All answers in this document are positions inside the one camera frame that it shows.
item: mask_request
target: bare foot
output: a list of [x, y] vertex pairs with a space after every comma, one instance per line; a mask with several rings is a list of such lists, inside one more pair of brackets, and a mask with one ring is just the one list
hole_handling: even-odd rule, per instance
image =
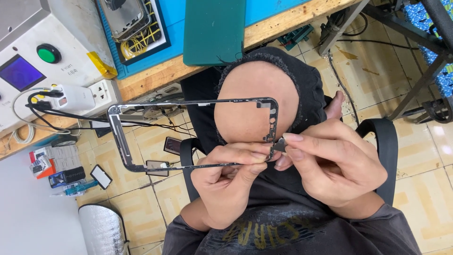
[[330, 102], [330, 104], [324, 110], [326, 112], [327, 119], [340, 119], [343, 116], [343, 113], [341, 112], [341, 104], [344, 102], [344, 100], [345, 97], [343, 95], [343, 92], [338, 90], [337, 93], [335, 93], [335, 97], [333, 97], [332, 102]]

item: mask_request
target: hand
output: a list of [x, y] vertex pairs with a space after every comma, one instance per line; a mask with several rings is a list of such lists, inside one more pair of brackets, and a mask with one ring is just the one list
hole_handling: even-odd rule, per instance
[[306, 192], [331, 208], [346, 206], [387, 179], [375, 147], [339, 120], [283, 137]]
[[[214, 229], [225, 229], [246, 209], [250, 187], [260, 172], [267, 168], [265, 163], [271, 144], [230, 143], [217, 146], [198, 165], [239, 163], [228, 167], [197, 168], [192, 171], [192, 183], [200, 194], [208, 216], [203, 223]], [[226, 177], [233, 172], [236, 175]]]

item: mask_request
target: person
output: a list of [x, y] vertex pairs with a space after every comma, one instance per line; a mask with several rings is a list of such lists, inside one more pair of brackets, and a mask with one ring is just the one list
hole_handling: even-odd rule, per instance
[[421, 254], [403, 213], [374, 192], [387, 178], [376, 149], [341, 122], [344, 96], [324, 97], [315, 68], [263, 47], [181, 85], [186, 100], [273, 97], [287, 146], [266, 162], [268, 108], [188, 105], [207, 154], [198, 165], [241, 165], [193, 170], [200, 197], [168, 225], [164, 255]]

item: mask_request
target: green button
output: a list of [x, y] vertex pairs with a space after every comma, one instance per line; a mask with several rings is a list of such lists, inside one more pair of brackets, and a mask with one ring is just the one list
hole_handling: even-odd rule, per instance
[[39, 49], [38, 56], [47, 63], [55, 61], [55, 55], [48, 49]]

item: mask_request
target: electrical outlet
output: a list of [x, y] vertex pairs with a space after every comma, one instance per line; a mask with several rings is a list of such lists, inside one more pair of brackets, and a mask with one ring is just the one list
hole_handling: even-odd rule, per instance
[[115, 81], [102, 80], [88, 88], [93, 94], [95, 107], [91, 110], [76, 113], [78, 115], [85, 117], [98, 115], [106, 111], [111, 105], [121, 102], [121, 94]]

